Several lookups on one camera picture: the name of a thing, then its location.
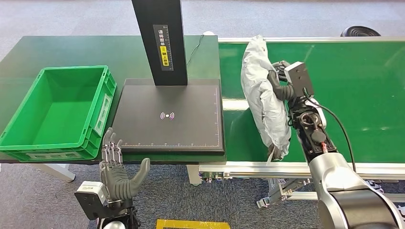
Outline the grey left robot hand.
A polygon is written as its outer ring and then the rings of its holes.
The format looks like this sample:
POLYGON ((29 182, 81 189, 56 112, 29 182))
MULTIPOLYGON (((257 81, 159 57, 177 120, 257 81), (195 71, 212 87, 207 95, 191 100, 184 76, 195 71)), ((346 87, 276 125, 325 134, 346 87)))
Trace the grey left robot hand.
POLYGON ((108 128, 103 136, 100 165, 100 179, 112 201, 132 199, 150 172, 150 159, 141 161, 139 171, 132 178, 123 164, 122 140, 116 140, 113 128, 108 128))

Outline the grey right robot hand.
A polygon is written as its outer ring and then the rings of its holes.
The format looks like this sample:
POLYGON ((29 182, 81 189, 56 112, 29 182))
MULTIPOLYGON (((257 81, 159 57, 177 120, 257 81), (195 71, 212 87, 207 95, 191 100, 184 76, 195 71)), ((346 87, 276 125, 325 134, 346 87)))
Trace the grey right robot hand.
POLYGON ((285 68, 290 66, 286 61, 279 61, 272 64, 267 79, 271 83, 276 98, 281 101, 290 101, 294 98, 292 84, 288 82, 284 72, 285 68))

